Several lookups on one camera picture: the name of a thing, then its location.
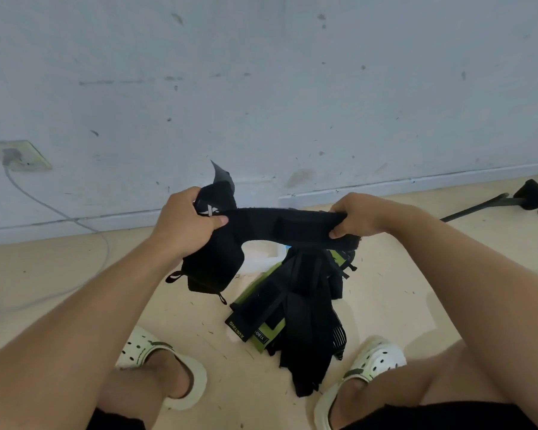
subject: leg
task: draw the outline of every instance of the leg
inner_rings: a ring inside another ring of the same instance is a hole
[[[441,354],[382,373],[370,383],[347,380],[331,408],[330,424],[334,430],[343,428],[385,404],[418,406],[463,400],[508,402],[459,341]]]
[[[104,412],[141,419],[150,430],[165,397],[182,398],[191,386],[191,372],[185,365],[171,352],[157,350],[139,368],[112,371],[97,406]]]

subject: power cord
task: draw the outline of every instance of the power cord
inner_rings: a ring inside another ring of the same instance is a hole
[[[53,208],[52,206],[48,205],[47,203],[44,203],[44,202],[36,199],[31,194],[29,194],[26,190],[24,190],[22,187],[20,187],[17,184],[17,182],[12,178],[12,175],[10,175],[10,169],[8,168],[8,166],[10,165],[10,163],[13,160],[21,158],[20,151],[18,151],[16,149],[6,149],[6,150],[3,151],[3,153],[4,153],[4,158],[2,159],[2,165],[4,166],[4,173],[6,174],[6,177],[12,183],[12,185],[14,187],[16,187],[22,194],[24,194],[24,195],[28,196],[30,199],[32,199],[34,202],[37,202],[40,205],[42,205],[42,206],[48,208],[49,210],[55,212],[56,214],[59,214],[60,216],[64,217],[66,220],[70,220],[70,221],[74,222],[75,224],[77,224],[78,226],[81,226],[82,228],[86,228],[87,230],[92,231],[94,234],[98,234],[101,238],[104,239],[104,242],[106,243],[106,256],[104,258],[104,262],[102,263],[100,269],[96,272],[96,274],[94,274],[86,282],[84,282],[84,283],[82,283],[80,285],[77,285],[75,287],[72,287],[70,289],[67,289],[65,291],[61,291],[61,292],[57,292],[57,293],[54,293],[54,294],[50,294],[50,295],[47,295],[47,296],[40,297],[39,299],[32,300],[31,302],[28,302],[28,303],[24,303],[24,304],[21,304],[21,305],[18,305],[18,306],[12,306],[10,308],[2,309],[2,310],[0,310],[0,315],[11,314],[12,312],[22,311],[22,310],[30,308],[30,307],[32,307],[34,305],[37,305],[39,303],[45,302],[47,300],[55,299],[56,297],[65,296],[66,294],[70,294],[70,293],[76,291],[77,289],[80,289],[81,287],[86,285],[86,283],[88,283],[93,277],[100,274],[100,272],[104,268],[106,268],[106,264],[107,264],[108,259],[109,259],[109,241],[106,238],[106,236],[103,235],[97,229],[92,228],[91,226],[88,226],[88,225],[80,223],[78,221],[80,219],[74,219],[74,218],[64,214],[62,211],[58,211],[56,208]]]

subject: forearm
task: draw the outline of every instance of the forearm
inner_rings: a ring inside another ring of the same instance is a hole
[[[389,231],[488,374],[538,417],[538,275],[416,208]]]
[[[0,428],[84,429],[102,384],[172,266],[145,242],[0,350]]]

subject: electrical outlet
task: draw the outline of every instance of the electrical outlet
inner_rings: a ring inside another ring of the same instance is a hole
[[[18,160],[13,160],[8,165],[12,172],[45,172],[52,169],[50,163],[28,140],[0,141],[0,163],[4,158],[4,150],[9,148],[20,151],[22,155]]]

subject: floor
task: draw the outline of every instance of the floor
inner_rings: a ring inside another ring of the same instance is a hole
[[[503,192],[514,193],[524,178],[390,196],[446,216]],[[453,226],[538,272],[538,215],[518,207],[480,211]],[[115,261],[142,241],[150,229],[106,233]],[[0,310],[69,289],[100,267],[105,253],[99,236],[76,236],[0,246]],[[334,303],[345,327],[345,359],[333,361],[321,390],[351,364],[359,344],[384,335],[409,358],[442,350],[459,338],[438,299],[403,248],[388,235],[364,239]],[[255,275],[235,279],[224,293],[232,301]],[[0,347],[60,299],[0,316]],[[308,429],[319,393],[297,398],[278,357],[259,354],[223,324],[229,309],[215,296],[191,293],[184,280],[163,283],[139,324],[198,358],[209,372],[201,402],[185,412],[163,412],[156,429]]]

